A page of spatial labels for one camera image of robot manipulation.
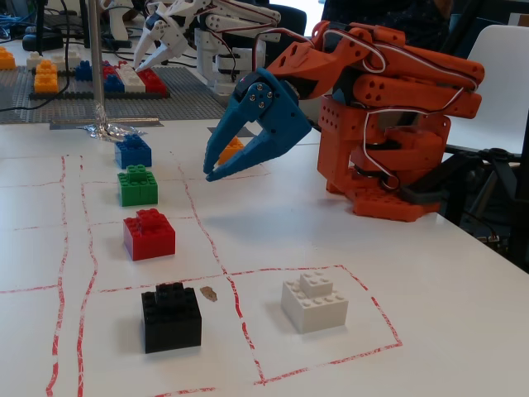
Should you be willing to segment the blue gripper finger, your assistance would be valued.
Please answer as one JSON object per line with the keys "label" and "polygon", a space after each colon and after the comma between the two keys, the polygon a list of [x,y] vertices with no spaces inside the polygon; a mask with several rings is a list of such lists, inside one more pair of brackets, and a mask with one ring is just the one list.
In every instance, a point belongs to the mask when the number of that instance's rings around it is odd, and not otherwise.
{"label": "blue gripper finger", "polygon": [[[234,155],[241,153],[241,157],[236,162],[237,172],[247,170],[255,165],[265,163],[268,160],[280,157],[290,150],[289,142],[278,135],[268,132],[265,129],[258,136],[255,136],[242,150]],[[206,174],[208,182],[217,181],[233,174]]]}
{"label": "blue gripper finger", "polygon": [[227,109],[218,123],[216,130],[209,138],[203,162],[205,174],[233,174],[237,172],[236,162],[241,153],[232,156],[225,164],[215,167],[220,154],[231,142],[236,133],[248,122],[247,117],[237,109]]}

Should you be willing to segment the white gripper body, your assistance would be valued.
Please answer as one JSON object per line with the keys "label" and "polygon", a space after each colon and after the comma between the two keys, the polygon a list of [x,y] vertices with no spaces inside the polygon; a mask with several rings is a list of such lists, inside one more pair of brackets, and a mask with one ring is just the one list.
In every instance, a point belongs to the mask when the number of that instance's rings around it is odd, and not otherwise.
{"label": "white gripper body", "polygon": [[147,1],[142,43],[147,46],[155,41],[167,46],[182,41],[194,46],[193,23],[199,9],[199,1]]}

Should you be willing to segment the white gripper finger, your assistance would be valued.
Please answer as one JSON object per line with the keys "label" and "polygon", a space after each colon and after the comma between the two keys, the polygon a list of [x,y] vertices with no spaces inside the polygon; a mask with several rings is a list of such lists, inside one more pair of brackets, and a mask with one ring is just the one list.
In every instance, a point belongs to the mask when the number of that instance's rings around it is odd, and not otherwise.
{"label": "white gripper finger", "polygon": [[135,49],[135,70],[141,72],[153,66],[160,65],[163,61],[179,58],[184,53],[184,39],[176,40],[172,43],[161,45],[147,58],[143,59],[146,51],[154,44],[154,41],[147,36],[142,36]]}
{"label": "white gripper finger", "polygon": [[165,31],[165,25],[154,25],[151,28],[147,26],[143,27],[141,38],[137,43],[134,53],[135,69],[147,69],[166,61],[165,49],[162,46],[155,49],[151,55],[146,56],[146,53],[155,42],[163,38]]}

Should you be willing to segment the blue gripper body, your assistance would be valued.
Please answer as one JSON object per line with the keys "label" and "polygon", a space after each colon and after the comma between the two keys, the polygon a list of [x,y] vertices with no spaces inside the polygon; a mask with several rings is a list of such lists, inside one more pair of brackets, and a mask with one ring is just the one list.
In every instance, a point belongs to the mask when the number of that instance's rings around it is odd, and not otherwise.
{"label": "blue gripper body", "polygon": [[264,68],[239,81],[229,107],[242,116],[243,123],[257,122],[262,128],[245,146],[245,154],[285,154],[312,129],[295,90]]}

